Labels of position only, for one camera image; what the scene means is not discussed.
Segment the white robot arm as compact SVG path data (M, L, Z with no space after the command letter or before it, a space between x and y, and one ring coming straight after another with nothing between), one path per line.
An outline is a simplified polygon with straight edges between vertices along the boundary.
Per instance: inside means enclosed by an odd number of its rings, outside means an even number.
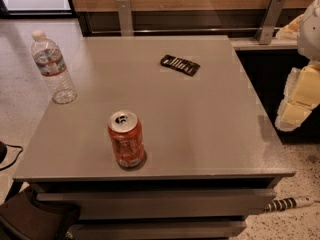
M276 128L291 132L320 104L320 0L314 0L303 15L281 28L276 38L296 40L298 53L309 59L302 69L291 69L277 111Z

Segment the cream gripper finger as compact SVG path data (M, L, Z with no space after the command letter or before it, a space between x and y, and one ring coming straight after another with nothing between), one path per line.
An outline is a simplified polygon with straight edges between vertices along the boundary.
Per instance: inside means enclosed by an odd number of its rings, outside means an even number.
M320 104L320 64L293 68L288 75L275 126L291 132L302 125Z
M276 38L279 40L296 40L299 24L302 20L303 15L297 16L294 20L292 20L289 24L282 27L277 33Z

